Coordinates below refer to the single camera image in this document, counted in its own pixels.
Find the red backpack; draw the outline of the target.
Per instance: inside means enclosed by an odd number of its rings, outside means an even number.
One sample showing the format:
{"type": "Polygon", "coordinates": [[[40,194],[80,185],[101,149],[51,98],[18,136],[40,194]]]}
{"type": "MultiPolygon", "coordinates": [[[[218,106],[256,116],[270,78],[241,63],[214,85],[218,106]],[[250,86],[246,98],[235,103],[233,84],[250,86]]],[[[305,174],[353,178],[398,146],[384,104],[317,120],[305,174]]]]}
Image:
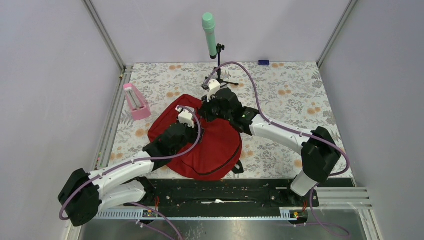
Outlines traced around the red backpack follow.
{"type": "Polygon", "coordinates": [[[143,151],[152,157],[174,157],[155,163],[155,169],[167,166],[186,178],[218,181],[240,162],[243,147],[241,136],[222,119],[212,122],[201,119],[200,125],[205,129],[201,143],[197,143],[190,152],[182,154],[193,144],[188,142],[187,126],[177,121],[176,107],[199,109],[201,104],[201,100],[184,94],[169,105],[153,123],[147,134],[150,144],[143,151]]]}

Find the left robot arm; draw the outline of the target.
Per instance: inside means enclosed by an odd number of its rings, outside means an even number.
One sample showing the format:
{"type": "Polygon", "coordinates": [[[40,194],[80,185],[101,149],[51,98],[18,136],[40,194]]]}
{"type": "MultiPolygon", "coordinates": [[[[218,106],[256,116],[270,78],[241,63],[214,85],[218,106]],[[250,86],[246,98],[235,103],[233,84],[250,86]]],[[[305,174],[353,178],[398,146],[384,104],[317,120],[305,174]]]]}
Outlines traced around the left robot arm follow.
{"type": "Polygon", "coordinates": [[[122,204],[152,204],[155,192],[141,180],[171,160],[182,157],[200,143],[204,129],[173,123],[141,151],[123,162],[86,172],[74,170],[58,195],[59,218],[75,227],[85,225],[99,212],[122,204]]]}

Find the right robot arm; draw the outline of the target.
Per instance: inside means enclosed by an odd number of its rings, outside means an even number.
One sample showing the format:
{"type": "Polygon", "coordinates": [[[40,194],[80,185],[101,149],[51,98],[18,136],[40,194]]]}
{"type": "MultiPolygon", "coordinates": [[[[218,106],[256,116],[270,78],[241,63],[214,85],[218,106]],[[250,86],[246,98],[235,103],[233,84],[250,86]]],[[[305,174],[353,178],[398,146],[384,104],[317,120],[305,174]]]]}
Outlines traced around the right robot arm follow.
{"type": "Polygon", "coordinates": [[[299,154],[302,170],[286,193],[293,206],[301,205],[314,186],[327,181],[342,155],[327,129],[300,129],[272,121],[259,110],[243,106],[228,88],[203,96],[199,114],[207,122],[224,120],[239,133],[271,140],[299,154]]]}

